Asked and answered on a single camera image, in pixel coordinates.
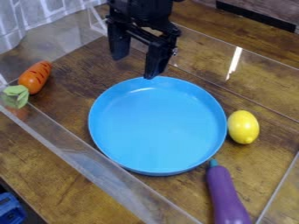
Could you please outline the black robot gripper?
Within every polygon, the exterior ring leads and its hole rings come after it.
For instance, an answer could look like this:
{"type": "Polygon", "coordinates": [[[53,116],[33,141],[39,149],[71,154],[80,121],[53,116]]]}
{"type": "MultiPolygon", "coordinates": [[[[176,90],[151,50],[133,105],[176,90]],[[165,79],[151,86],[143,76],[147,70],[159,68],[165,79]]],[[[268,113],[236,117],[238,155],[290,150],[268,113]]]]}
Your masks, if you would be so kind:
{"type": "Polygon", "coordinates": [[[144,63],[144,78],[151,80],[164,72],[169,58],[176,53],[179,28],[169,21],[173,3],[181,0],[107,0],[107,35],[111,56],[121,60],[129,53],[129,29],[149,27],[163,34],[164,40],[148,43],[144,63]]]}

